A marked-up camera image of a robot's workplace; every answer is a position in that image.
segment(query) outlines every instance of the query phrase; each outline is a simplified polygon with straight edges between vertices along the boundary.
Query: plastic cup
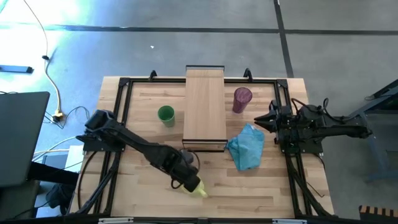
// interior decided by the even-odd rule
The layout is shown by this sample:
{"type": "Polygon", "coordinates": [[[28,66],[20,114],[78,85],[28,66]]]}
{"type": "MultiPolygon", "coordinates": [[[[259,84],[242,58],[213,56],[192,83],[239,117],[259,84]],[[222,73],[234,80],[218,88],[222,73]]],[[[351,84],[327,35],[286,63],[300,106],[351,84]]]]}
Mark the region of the plastic cup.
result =
{"type": "Polygon", "coordinates": [[[157,116],[166,127],[172,127],[175,124],[174,109],[171,106],[162,106],[157,111],[157,116]]]}
{"type": "Polygon", "coordinates": [[[232,111],[235,113],[242,113],[248,103],[251,101],[253,94],[246,87],[239,87],[234,93],[234,106],[232,111]]]}

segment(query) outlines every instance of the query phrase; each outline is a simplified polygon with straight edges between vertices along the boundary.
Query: crumpled blue towel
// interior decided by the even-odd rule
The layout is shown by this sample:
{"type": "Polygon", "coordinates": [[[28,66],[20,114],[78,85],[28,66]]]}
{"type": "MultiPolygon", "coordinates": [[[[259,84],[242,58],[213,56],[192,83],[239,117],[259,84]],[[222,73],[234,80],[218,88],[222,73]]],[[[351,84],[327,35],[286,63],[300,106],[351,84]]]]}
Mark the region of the crumpled blue towel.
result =
{"type": "Polygon", "coordinates": [[[237,170],[252,169],[260,165],[264,140],[262,131],[246,124],[241,134],[228,141],[226,148],[231,153],[237,170]]]}

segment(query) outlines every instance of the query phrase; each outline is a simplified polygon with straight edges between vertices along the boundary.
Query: wooden tabletop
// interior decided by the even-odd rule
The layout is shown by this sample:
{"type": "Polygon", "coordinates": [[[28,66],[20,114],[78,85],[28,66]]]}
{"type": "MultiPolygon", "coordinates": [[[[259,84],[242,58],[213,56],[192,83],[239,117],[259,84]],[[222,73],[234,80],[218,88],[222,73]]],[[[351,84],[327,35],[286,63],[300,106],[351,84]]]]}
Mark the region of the wooden tabletop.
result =
{"type": "MultiPolygon", "coordinates": [[[[113,110],[120,77],[104,77],[97,109],[113,110]]],[[[289,78],[290,97],[308,103],[304,80],[289,78]]],[[[274,99],[274,88],[267,84],[226,84],[225,109],[227,138],[238,135],[246,123],[253,123],[256,116],[268,113],[268,105],[274,99]],[[251,102],[241,114],[232,112],[235,89],[245,86],[253,93],[251,102]]],[[[121,104],[119,118],[123,111],[121,104]]],[[[136,83],[126,127],[150,142],[182,147],[185,107],[184,83],[136,83]],[[170,105],[175,110],[175,126],[166,128],[157,117],[157,110],[170,105]]],[[[199,176],[205,184],[208,198],[193,198],[180,189],[170,186],[171,179],[153,168],[144,156],[127,147],[121,157],[118,180],[114,193],[112,216],[131,217],[213,217],[213,218],[289,218],[294,217],[287,178],[285,158],[274,144],[275,134],[265,129],[266,136],[261,165],[257,169],[239,172],[228,151],[199,152],[201,169],[199,176]]],[[[88,164],[81,183],[81,199],[85,202],[98,185],[103,152],[97,153],[88,164]]],[[[328,184],[322,163],[311,154],[303,154],[307,182],[324,208],[333,213],[328,184]]],[[[104,191],[105,204],[108,188],[104,191]]],[[[298,192],[300,208],[302,194],[298,192]]],[[[74,197],[71,212],[77,210],[74,197]]]]}

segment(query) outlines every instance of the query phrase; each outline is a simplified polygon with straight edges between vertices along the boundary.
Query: wooden table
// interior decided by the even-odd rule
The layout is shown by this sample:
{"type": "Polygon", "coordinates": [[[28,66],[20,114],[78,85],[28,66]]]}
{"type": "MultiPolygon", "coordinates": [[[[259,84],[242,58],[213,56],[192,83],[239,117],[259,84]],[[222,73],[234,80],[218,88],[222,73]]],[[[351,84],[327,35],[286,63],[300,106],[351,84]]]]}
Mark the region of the wooden table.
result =
{"type": "MultiPolygon", "coordinates": [[[[113,110],[120,77],[104,77],[97,109],[113,110]]],[[[304,80],[287,79],[290,96],[308,103],[304,80]]],[[[228,139],[238,135],[246,123],[268,113],[268,105],[274,99],[272,85],[226,84],[225,108],[228,139]],[[241,114],[234,114],[233,93],[245,86],[253,98],[241,114]]],[[[119,118],[123,112],[121,104],[119,118]]],[[[136,83],[132,88],[131,103],[126,127],[148,141],[169,144],[181,148],[185,106],[184,83],[136,83]],[[176,123],[166,128],[158,120],[157,110],[170,105],[175,110],[176,123]]],[[[199,152],[201,170],[199,176],[205,183],[208,198],[192,198],[181,190],[170,187],[170,177],[153,168],[144,156],[127,147],[122,154],[118,180],[114,193],[112,216],[131,217],[213,217],[213,218],[289,218],[294,217],[287,178],[285,158],[274,144],[275,134],[258,127],[266,135],[261,165],[258,169],[238,172],[228,151],[199,152]]],[[[88,164],[81,185],[81,199],[85,202],[98,185],[104,153],[99,152],[88,164]]],[[[328,183],[322,163],[311,154],[303,155],[307,182],[314,196],[333,213],[328,183]]],[[[108,189],[105,189],[102,209],[108,189]]],[[[300,208],[302,194],[298,192],[300,208]]],[[[71,212],[77,210],[74,197],[71,212]]]]}

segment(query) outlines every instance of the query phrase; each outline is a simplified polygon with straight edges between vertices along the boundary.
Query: yellow object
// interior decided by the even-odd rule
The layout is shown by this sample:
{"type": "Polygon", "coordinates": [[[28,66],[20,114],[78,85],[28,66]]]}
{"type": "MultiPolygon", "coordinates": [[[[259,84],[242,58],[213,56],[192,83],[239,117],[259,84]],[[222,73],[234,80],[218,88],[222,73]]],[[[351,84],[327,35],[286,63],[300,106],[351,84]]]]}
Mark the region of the yellow object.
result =
{"type": "Polygon", "coordinates": [[[205,192],[205,184],[201,180],[200,180],[200,183],[198,184],[198,186],[195,188],[195,190],[193,190],[193,192],[189,192],[187,189],[185,189],[185,187],[181,187],[181,188],[182,188],[182,191],[191,195],[192,197],[207,198],[207,196],[208,196],[207,193],[205,192]]]}

